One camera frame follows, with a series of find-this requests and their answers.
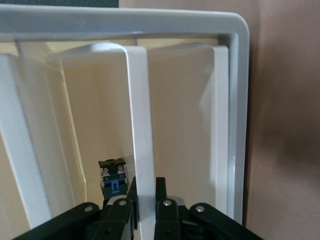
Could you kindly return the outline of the white drawer cabinet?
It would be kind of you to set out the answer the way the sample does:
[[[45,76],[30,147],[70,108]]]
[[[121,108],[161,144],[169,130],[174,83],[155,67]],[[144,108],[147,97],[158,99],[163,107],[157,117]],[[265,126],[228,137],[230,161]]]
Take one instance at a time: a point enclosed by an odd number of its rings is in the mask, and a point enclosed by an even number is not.
[[[123,158],[136,177],[126,56],[48,57],[96,43],[148,52],[187,44],[228,48],[227,212],[241,223],[247,125],[249,29],[236,13],[0,4],[0,54],[16,57],[16,81],[51,218],[88,201],[101,205],[98,161]],[[0,236],[29,230],[0,134]]]

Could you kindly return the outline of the green mushroom push button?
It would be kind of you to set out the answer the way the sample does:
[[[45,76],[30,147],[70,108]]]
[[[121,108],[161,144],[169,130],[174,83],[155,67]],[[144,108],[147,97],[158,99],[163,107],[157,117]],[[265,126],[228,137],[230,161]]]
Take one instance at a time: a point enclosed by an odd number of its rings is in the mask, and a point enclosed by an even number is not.
[[[98,161],[100,188],[105,201],[119,195],[126,195],[128,180],[126,162],[122,158]]]

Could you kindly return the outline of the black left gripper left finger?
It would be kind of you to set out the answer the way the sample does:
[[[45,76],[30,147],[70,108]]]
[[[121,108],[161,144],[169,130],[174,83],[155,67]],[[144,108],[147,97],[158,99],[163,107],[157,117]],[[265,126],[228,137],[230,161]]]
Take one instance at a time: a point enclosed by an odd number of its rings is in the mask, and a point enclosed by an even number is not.
[[[102,209],[92,202],[82,203],[14,240],[133,240],[139,218],[137,200],[133,178],[126,197]]]

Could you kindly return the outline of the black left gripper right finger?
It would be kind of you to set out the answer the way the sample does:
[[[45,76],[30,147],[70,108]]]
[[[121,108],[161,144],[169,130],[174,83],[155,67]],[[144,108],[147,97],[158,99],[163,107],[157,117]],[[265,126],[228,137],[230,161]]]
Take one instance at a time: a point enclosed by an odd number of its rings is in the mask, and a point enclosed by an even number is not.
[[[207,203],[186,208],[167,196],[166,179],[156,178],[154,240],[263,240]]]

